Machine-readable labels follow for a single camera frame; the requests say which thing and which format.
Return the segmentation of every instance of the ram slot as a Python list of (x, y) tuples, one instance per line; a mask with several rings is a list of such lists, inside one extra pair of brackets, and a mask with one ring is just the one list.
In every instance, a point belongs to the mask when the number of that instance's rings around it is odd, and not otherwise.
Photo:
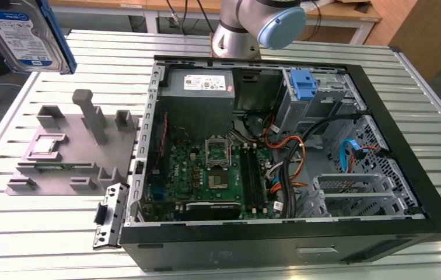
[(252, 175), (250, 175), (250, 164), (249, 164), (249, 150), (242, 149), (240, 154), (240, 160), (242, 165), (242, 180), (244, 180), (244, 196), (245, 196), (245, 208), (252, 211), (256, 204), (252, 197)]
[(261, 166), (257, 159), (257, 150), (244, 149), (241, 153), (245, 206), (253, 213), (265, 208), (262, 193)]

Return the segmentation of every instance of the gray plastic block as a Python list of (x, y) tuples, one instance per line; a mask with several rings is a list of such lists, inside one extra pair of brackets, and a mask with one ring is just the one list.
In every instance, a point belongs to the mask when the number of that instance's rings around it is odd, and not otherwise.
[(102, 108), (99, 106), (95, 106), (95, 110), (97, 110), (98, 120), (99, 120), (102, 126), (106, 127), (106, 117), (103, 115)]
[(105, 134), (105, 127), (102, 125), (102, 120), (98, 117), (97, 109), (93, 105), (93, 92), (89, 89), (77, 89), (73, 96), (73, 101), (75, 105), (79, 105), (89, 130), (93, 132), (93, 136), (99, 145), (105, 145), (109, 141)]
[(109, 174), (106, 172), (105, 168), (102, 167), (99, 169), (99, 173), (98, 173), (98, 181), (101, 182), (103, 187), (109, 187), (109, 186), (117, 184), (118, 182), (121, 182), (122, 177), (121, 177), (119, 171), (117, 170), (117, 167), (111, 171), (111, 174)]
[[(67, 114), (65, 118), (55, 118), (58, 133), (47, 133), (43, 127), (38, 128), (13, 177), (29, 177), (37, 187), (21, 190), (10, 187), (9, 195), (102, 195), (109, 184), (126, 182), (135, 129), (121, 130), (115, 116), (107, 115), (105, 134), (109, 142), (99, 145), (81, 119), (81, 114)], [(138, 116), (133, 117), (130, 127), (137, 127), (138, 120)], [(38, 140), (43, 138), (58, 140), (55, 152), (59, 157), (27, 161)], [(105, 168), (105, 174), (101, 174), (101, 168)], [(73, 187), (74, 183), (81, 182), (73, 182), (71, 178), (90, 178), (94, 187), (83, 187), (81, 184)]]
[(63, 133), (39, 134), (34, 146), (27, 153), (26, 159), (30, 161), (61, 161), (62, 155), (58, 152), (58, 146), (69, 141)]
[(115, 124), (119, 131), (134, 130), (133, 115), (130, 110), (118, 110), (115, 113)]
[(90, 191), (97, 188), (97, 184), (91, 181), (90, 177), (70, 178), (70, 186), (74, 191)]
[(58, 129), (57, 118), (63, 118), (63, 114), (58, 108), (58, 106), (42, 106), (39, 113), (37, 114), (37, 119), (42, 127), (46, 129), (54, 128)]
[(37, 188), (34, 180), (27, 177), (10, 179), (7, 185), (15, 191), (31, 191)]

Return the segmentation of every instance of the aluminum workbench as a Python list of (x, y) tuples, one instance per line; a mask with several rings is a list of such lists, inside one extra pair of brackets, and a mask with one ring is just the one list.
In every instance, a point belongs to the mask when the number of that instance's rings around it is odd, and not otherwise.
[[(93, 218), (102, 197), (9, 197), (3, 192), (43, 105), (75, 113), (75, 89), (91, 89), (106, 114), (143, 114), (153, 56), (209, 56), (209, 38), (73, 30), (74, 75), (31, 74), (0, 123), (0, 279), (157, 277), (165, 279), (441, 279), (441, 241), (370, 264), (145, 274), (123, 250), (93, 251)], [(326, 43), (261, 49), (272, 60), (360, 64), (441, 194), (441, 101), (401, 53), (388, 47)]]

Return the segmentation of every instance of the power supply label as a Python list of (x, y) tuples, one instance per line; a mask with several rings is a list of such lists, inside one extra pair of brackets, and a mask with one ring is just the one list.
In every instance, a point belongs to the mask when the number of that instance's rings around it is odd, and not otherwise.
[(15, 56), (25, 64), (53, 64), (45, 42), (34, 35), (33, 21), (26, 13), (0, 11), (0, 36)]
[(226, 90), (225, 76), (188, 75), (185, 76), (186, 90)]

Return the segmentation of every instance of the motherboard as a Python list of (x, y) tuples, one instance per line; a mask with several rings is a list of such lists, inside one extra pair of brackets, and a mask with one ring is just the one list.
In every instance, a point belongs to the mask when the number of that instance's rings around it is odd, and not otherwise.
[(168, 181), (149, 186), (147, 221), (190, 221), (212, 215), (214, 219), (270, 218), (264, 178), (270, 151), (216, 144), (181, 143), (172, 148)]

